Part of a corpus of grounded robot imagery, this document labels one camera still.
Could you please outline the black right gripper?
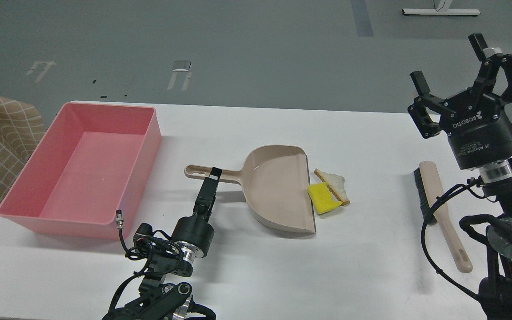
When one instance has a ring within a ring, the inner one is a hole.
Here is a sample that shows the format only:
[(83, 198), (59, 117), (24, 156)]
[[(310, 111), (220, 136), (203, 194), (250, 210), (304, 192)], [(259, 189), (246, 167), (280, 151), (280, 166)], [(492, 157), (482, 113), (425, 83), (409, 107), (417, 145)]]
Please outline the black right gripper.
[[(489, 47), (482, 34), (468, 36), (481, 67), (471, 89), (449, 99), (431, 94), (422, 71), (410, 73), (418, 93), (407, 108), (424, 139), (448, 135), (448, 142), (461, 170), (476, 169), (512, 158), (512, 124), (504, 104), (512, 103), (512, 53)], [(501, 95), (493, 93), (499, 71), (507, 87)], [(440, 115), (435, 122), (428, 111)]]

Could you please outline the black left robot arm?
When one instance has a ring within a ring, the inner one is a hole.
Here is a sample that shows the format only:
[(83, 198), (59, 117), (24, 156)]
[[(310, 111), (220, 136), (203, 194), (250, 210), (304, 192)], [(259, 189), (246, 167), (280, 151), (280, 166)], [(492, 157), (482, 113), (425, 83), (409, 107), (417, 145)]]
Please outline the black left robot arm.
[(128, 248), (124, 236), (122, 211), (116, 211), (116, 227), (124, 255), (144, 260), (139, 271), (122, 282), (104, 316), (106, 320), (215, 320), (216, 314), (193, 299), (189, 282), (165, 282), (168, 275), (190, 277), (195, 259), (205, 257), (215, 234), (210, 225), (212, 208), (222, 170), (212, 168), (206, 175), (192, 214), (177, 221), (171, 235), (142, 223)]

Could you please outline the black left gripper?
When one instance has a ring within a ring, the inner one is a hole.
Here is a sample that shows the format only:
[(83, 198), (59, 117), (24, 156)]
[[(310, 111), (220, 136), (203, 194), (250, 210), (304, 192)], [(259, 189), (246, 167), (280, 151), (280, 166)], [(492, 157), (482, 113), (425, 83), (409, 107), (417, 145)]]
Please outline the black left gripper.
[(216, 200), (222, 169), (213, 167), (205, 177), (194, 204), (193, 216), (181, 217), (171, 235), (172, 241), (181, 241), (197, 247), (205, 257), (215, 235), (214, 228), (207, 222)]

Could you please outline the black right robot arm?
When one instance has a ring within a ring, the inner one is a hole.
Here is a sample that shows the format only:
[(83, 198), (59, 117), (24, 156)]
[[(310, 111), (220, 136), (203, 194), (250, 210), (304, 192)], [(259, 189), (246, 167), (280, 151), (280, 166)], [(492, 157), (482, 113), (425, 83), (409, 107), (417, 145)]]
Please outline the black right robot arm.
[[(481, 63), (471, 87), (441, 99), (431, 93), (422, 71), (410, 75), (418, 96), (407, 110), (420, 135), (428, 139), (445, 132), (459, 168), (478, 171), (478, 177), (444, 191), (436, 164), (419, 164), (414, 181), (424, 219), (421, 249), (436, 273), (476, 300), (488, 320), (512, 320), (512, 122), (504, 109), (512, 103), (512, 53), (490, 47), (482, 34), (471, 34), (468, 40)], [(425, 239), (428, 226), (439, 225), (457, 269), (472, 271), (446, 205), (463, 191), (497, 202), (503, 211), (498, 216), (480, 213), (459, 221), (460, 229), (486, 249), (488, 275), (477, 293), (435, 263)]]

